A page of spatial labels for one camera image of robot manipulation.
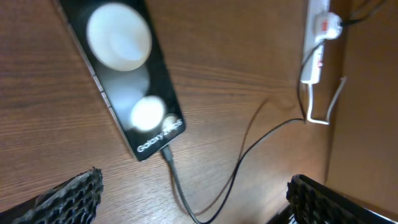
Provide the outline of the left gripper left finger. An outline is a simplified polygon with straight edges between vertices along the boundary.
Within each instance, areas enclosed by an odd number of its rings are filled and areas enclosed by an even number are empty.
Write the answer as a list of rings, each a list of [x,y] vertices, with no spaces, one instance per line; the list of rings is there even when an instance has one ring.
[[[92,223],[103,190],[102,170],[94,167],[1,212],[1,223]]]

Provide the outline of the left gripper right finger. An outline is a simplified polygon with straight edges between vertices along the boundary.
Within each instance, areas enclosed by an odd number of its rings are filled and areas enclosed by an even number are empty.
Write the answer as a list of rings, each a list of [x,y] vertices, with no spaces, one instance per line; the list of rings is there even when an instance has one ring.
[[[287,183],[286,199],[294,223],[394,224],[303,174]]]

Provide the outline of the black smartphone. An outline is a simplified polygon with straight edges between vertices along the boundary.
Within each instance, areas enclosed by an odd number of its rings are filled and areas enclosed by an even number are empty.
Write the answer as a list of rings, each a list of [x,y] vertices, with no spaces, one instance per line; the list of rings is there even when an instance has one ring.
[[[146,2],[58,5],[134,157],[144,161],[182,134],[185,120]]]

